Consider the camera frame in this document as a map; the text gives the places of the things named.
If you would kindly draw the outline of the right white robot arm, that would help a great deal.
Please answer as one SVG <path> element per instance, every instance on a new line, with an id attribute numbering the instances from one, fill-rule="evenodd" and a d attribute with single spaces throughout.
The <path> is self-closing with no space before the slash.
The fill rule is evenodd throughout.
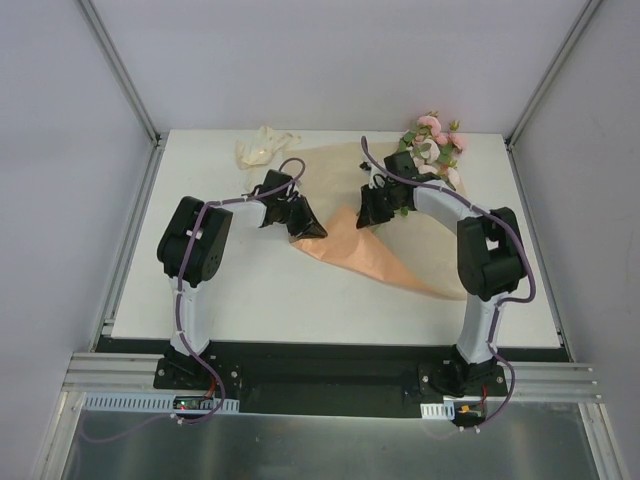
<path id="1" fill-rule="evenodd" d="M 454 397 L 473 394 L 500 372 L 495 337 L 503 306 L 523 278 L 536 293 L 515 213 L 485 210 L 449 188 L 437 175 L 421 173 L 407 152 L 383 164 L 370 153 L 359 168 L 369 175 L 361 187 L 356 227 L 382 225 L 403 211 L 427 215 L 456 238 L 457 274 L 467 292 L 463 327 L 448 363 L 429 375 L 434 390 Z"/>

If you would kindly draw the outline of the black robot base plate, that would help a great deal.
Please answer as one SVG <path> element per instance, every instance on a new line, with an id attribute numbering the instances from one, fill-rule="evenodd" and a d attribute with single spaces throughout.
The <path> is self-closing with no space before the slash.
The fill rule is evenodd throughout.
<path id="1" fill-rule="evenodd" d="M 451 347 L 213 341 L 199 358 L 168 347 L 156 366 L 161 390 L 213 390 L 241 412 L 416 418 L 447 397 L 487 402 L 507 395 L 494 359 L 465 367 Z"/>

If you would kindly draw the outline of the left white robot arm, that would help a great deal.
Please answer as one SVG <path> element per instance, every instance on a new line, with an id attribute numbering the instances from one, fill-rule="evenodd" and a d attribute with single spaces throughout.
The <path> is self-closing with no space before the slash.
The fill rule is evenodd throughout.
<path id="1" fill-rule="evenodd" d="M 328 236 L 295 180 L 270 169 L 246 196 L 220 202 L 185 196 L 176 207 L 157 247 L 173 297 L 173 333 L 163 370 L 176 371 L 188 388 L 202 388 L 211 377 L 212 367 L 203 357 L 210 343 L 209 295 L 230 233 L 280 224 L 294 241 Z"/>

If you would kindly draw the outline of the pink fake flower stem three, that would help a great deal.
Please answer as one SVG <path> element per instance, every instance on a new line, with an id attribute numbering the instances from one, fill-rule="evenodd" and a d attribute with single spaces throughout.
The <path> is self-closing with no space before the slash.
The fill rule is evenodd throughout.
<path id="1" fill-rule="evenodd" d="M 453 190 L 457 191 L 461 185 L 461 177 L 456 168 L 456 165 L 450 165 L 449 163 L 436 162 L 434 164 L 437 170 L 437 175 Z"/>

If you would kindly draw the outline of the kraft wrapping paper sheet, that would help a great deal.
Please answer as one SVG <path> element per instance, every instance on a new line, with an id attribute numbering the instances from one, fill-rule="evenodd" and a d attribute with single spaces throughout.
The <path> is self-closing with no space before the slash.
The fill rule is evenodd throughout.
<path id="1" fill-rule="evenodd" d="M 456 237 L 434 218 L 398 214 L 382 225 L 358 229 L 360 189 L 369 173 L 360 168 L 358 143 L 287 151 L 306 164 L 299 183 L 324 239 L 297 240 L 293 246 L 321 262 L 373 280 L 450 300 L 464 300 L 457 273 Z"/>

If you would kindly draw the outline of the pink fake flower stem one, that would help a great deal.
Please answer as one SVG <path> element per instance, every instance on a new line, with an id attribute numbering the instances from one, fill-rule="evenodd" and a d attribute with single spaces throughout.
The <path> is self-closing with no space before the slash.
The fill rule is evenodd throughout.
<path id="1" fill-rule="evenodd" d="M 461 155 L 467 148 L 465 137 L 459 132 L 460 121 L 452 120 L 449 123 L 448 130 L 442 131 L 437 137 L 437 143 L 440 148 L 441 155 L 445 157 L 457 157 Z"/>

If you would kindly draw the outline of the pink fake flower stem four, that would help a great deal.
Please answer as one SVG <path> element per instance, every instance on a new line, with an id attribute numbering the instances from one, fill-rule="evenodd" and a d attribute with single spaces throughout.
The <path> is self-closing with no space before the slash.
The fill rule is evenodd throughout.
<path id="1" fill-rule="evenodd" d="M 409 143 L 400 141 L 396 153 L 400 156 L 402 178 L 420 183 L 442 179 L 438 164 L 440 148 L 435 140 L 416 137 Z"/>

